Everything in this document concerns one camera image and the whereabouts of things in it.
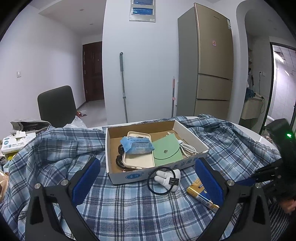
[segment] gold refrigerator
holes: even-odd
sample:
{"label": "gold refrigerator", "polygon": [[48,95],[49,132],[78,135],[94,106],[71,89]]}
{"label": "gold refrigerator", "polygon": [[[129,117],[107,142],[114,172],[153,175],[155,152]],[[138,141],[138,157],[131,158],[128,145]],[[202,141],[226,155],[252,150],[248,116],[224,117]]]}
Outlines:
{"label": "gold refrigerator", "polygon": [[233,80],[230,20],[194,4],[178,18],[179,84],[177,115],[228,115]]}

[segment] coiled white cable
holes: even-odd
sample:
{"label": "coiled white cable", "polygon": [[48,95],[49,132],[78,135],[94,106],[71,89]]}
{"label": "coiled white cable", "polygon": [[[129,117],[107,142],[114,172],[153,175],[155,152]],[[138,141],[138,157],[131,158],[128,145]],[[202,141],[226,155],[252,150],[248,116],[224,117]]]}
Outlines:
{"label": "coiled white cable", "polygon": [[184,143],[184,141],[182,140],[178,140],[178,142],[180,145],[181,152],[183,153],[184,156],[190,157],[192,155],[198,154],[198,152],[193,146]]}

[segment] metal screw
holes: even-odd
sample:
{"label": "metal screw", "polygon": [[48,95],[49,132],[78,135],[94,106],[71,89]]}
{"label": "metal screw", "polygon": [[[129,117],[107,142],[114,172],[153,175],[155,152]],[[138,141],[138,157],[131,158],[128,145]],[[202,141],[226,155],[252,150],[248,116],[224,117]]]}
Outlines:
{"label": "metal screw", "polygon": [[62,186],[66,186],[68,183],[69,181],[67,179],[64,179],[63,181],[61,181]]}
{"label": "metal screw", "polygon": [[233,185],[234,185],[234,181],[233,181],[233,180],[227,180],[227,184],[228,184],[229,186],[233,186]]}
{"label": "metal screw", "polygon": [[41,184],[40,183],[36,183],[34,187],[35,187],[35,189],[38,189],[38,188],[41,187]]}
{"label": "metal screw", "polygon": [[262,185],[261,185],[261,183],[256,183],[256,184],[255,184],[255,187],[256,187],[256,188],[261,188]]}

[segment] blue plaid shirt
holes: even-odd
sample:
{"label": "blue plaid shirt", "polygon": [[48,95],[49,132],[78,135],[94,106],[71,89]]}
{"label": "blue plaid shirt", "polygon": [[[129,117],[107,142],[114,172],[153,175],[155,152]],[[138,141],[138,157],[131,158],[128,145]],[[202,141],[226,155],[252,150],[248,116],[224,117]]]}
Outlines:
{"label": "blue plaid shirt", "polygon": [[[242,180],[280,158],[277,150],[255,142],[232,123],[206,115],[199,117],[174,119],[210,148],[208,163],[226,179]],[[193,167],[181,170],[180,188],[164,196],[152,194],[146,181],[113,185],[106,173],[103,131],[50,128],[27,144],[9,166],[9,187],[0,211],[20,240],[25,240],[26,212],[34,185],[51,186],[71,179],[91,157],[101,161],[101,172],[77,209],[100,240],[196,240],[214,216],[186,193],[197,179]],[[150,182],[156,191],[164,191],[164,187]],[[240,209],[238,205],[222,238],[230,235]],[[55,211],[65,234],[73,238],[57,205]],[[290,217],[277,205],[270,207],[270,216],[272,240],[276,240]]]}

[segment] white plush toy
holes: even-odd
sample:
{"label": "white plush toy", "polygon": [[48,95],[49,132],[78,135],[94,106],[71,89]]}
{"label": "white plush toy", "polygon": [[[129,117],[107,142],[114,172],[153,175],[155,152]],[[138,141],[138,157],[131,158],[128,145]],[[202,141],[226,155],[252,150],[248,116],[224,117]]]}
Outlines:
{"label": "white plush toy", "polygon": [[[179,169],[174,170],[174,173],[176,175],[176,178],[181,179],[181,172]],[[154,180],[158,182],[159,184],[163,185],[167,190],[170,189],[171,185],[169,184],[170,178],[173,178],[173,174],[171,171],[169,172],[163,172],[163,171],[157,171],[156,176],[154,177]],[[179,186],[173,186],[171,192],[177,191]]]}

